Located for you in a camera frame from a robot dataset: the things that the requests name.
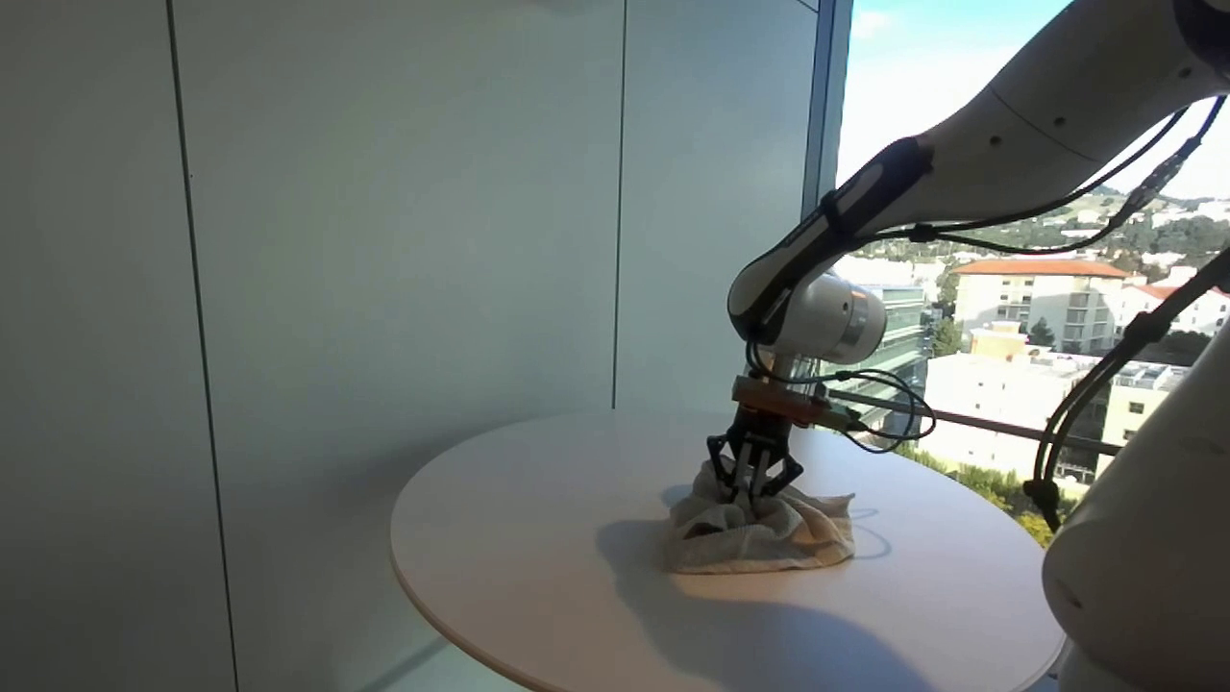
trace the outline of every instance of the black cable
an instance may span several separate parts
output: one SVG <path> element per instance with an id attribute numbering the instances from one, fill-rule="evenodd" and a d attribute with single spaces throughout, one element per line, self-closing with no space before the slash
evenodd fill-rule
<path id="1" fill-rule="evenodd" d="M 1034 481 L 1026 483 L 1026 496 L 1039 502 L 1040 519 L 1058 528 L 1058 456 L 1066 438 L 1073 434 L 1081 410 L 1086 400 L 1134 359 L 1140 346 L 1168 334 L 1175 316 L 1195 302 L 1207 288 L 1216 288 L 1221 277 L 1230 277 L 1230 247 L 1207 263 L 1185 288 L 1175 288 L 1168 301 L 1162 301 L 1153 311 L 1140 311 L 1123 332 L 1117 346 L 1061 400 L 1061 407 L 1044 423 L 1044 443 L 1034 454 Z"/>
<path id="2" fill-rule="evenodd" d="M 872 379 L 872 386 L 888 386 L 899 397 L 908 397 L 908 423 L 902 423 L 899 434 L 888 434 L 888 431 L 875 431 L 875 425 L 842 431 L 852 446 L 862 446 L 868 454 L 888 454 L 888 450 L 894 450 L 902 443 L 926 438 L 936 425 L 936 420 L 935 420 L 931 402 L 922 400 L 922 391 L 913 391 L 899 372 L 888 372 L 888 369 L 836 369 L 836 372 L 824 372 L 824 378 L 783 378 L 783 372 L 771 372 L 763 365 L 757 346 L 747 346 L 747 369 L 751 369 L 751 378 L 760 378 L 760 379 L 771 379 L 771 386 L 783 386 L 783 388 L 810 388 L 813 400 L 829 400 L 825 386 L 836 386 L 836 379 Z"/>
<path id="3" fill-rule="evenodd" d="M 884 242 L 884 240 L 911 240 L 911 242 L 962 242 L 962 247 L 977 247 L 977 249 L 993 249 L 993 255 L 1073 255 L 1085 247 L 1104 242 L 1112 232 L 1117 232 L 1134 210 L 1140 210 L 1145 204 L 1153 204 L 1153 197 L 1185 170 L 1185 160 L 1204 145 L 1204 136 L 1217 122 L 1226 96 L 1216 96 L 1212 110 L 1204 115 L 1204 122 L 1195 127 L 1195 136 L 1175 145 L 1162 167 L 1153 167 L 1153 173 L 1117 204 L 1117 210 L 1086 240 L 1077 240 L 1070 247 L 1007 247 L 1007 242 L 986 242 L 986 240 L 967 240 L 965 232 L 979 232 L 979 226 L 998 226 L 998 224 L 1015 224 L 1015 218 L 1031 218 L 1052 209 L 1066 209 L 1081 197 L 1086 197 L 1093 190 L 1105 185 L 1112 177 L 1117 177 L 1127 167 L 1134 167 L 1136 156 L 1145 156 L 1180 119 L 1185 110 L 1168 115 L 1166 127 L 1136 145 L 1131 156 L 1123 156 L 1117 167 L 1112 167 L 1105 173 L 1099 173 L 1097 182 L 1081 185 L 1077 193 L 1026 209 L 1026 210 L 1012 210 L 1012 217 L 986 217 L 986 218 L 965 218 L 965 224 L 913 224 L 902 232 L 884 232 L 868 242 Z"/>

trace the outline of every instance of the round table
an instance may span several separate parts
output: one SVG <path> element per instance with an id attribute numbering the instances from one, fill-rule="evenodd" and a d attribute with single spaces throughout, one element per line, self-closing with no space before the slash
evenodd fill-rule
<path id="1" fill-rule="evenodd" d="M 713 416 L 569 416 L 475 434 L 398 493 L 415 609 L 525 687 L 1026 687 L 1061 652 L 1040 551 L 998 507 L 894 454 L 801 431 L 794 481 L 852 496 L 856 556 L 671 577 L 667 502 Z"/>

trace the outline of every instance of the tree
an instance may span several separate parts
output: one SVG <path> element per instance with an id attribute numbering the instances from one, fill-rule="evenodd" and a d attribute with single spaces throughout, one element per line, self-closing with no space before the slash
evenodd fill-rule
<path id="1" fill-rule="evenodd" d="M 931 352 L 940 359 L 940 352 L 962 352 L 965 346 L 965 334 L 958 324 L 936 324 L 935 328 L 935 341 L 931 341 Z"/>
<path id="2" fill-rule="evenodd" d="M 1112 265 L 1123 269 L 1123 274 L 1145 274 L 1145 263 L 1140 263 L 1140 255 L 1134 255 L 1134 249 L 1117 249 L 1117 255 L 1112 258 Z"/>
<path id="3" fill-rule="evenodd" d="M 1039 324 L 1031 328 L 1026 341 L 1031 341 L 1031 346 L 1052 346 L 1052 332 L 1049 332 L 1049 324 L 1044 324 L 1044 318 L 1039 318 Z"/>
<path id="4" fill-rule="evenodd" d="M 1157 242 L 1157 232 L 1140 218 L 1131 218 L 1117 226 L 1117 233 L 1105 240 L 1105 247 L 1131 249 L 1131 255 L 1149 255 Z"/>
<path id="5" fill-rule="evenodd" d="M 1026 533 L 1034 533 L 1039 547 L 1052 543 L 1052 531 L 1044 528 L 1044 519 L 1034 510 L 1034 502 L 1023 496 L 1023 483 L 1015 474 L 995 474 L 995 468 L 977 468 L 977 466 L 953 466 L 940 461 L 926 450 L 902 446 L 902 456 L 953 475 L 958 483 L 972 489 L 977 496 L 982 496 L 986 502 L 995 502 L 1002 514 L 1012 514 Z"/>
<path id="6" fill-rule="evenodd" d="M 958 269 L 958 263 L 947 263 L 947 269 L 936 274 L 936 308 L 940 308 L 940 316 L 953 316 L 953 308 L 958 308 L 958 286 L 962 286 L 962 269 Z"/>
<path id="7" fill-rule="evenodd" d="M 1216 224 L 1207 217 L 1195 218 L 1172 218 L 1157 226 L 1153 247 L 1157 249 L 1175 249 L 1185 263 L 1204 265 L 1230 242 L 1230 224 Z"/>

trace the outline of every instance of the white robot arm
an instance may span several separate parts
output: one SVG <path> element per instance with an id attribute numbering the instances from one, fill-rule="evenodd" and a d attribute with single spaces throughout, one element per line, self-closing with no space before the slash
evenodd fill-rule
<path id="1" fill-rule="evenodd" d="M 1031 217 L 1221 92 L 1230 0 L 1073 0 L 958 115 L 880 151 L 730 286 L 730 324 L 757 352 L 735 425 L 711 443 L 757 466 L 730 474 L 730 496 L 792 466 L 788 425 L 825 420 L 780 386 L 792 360 L 856 360 L 884 332 L 875 301 L 825 277 L 842 255 L 902 224 Z M 1230 687 L 1226 391 L 1221 334 L 1052 543 L 1044 595 L 1077 643 L 1070 686 Z"/>

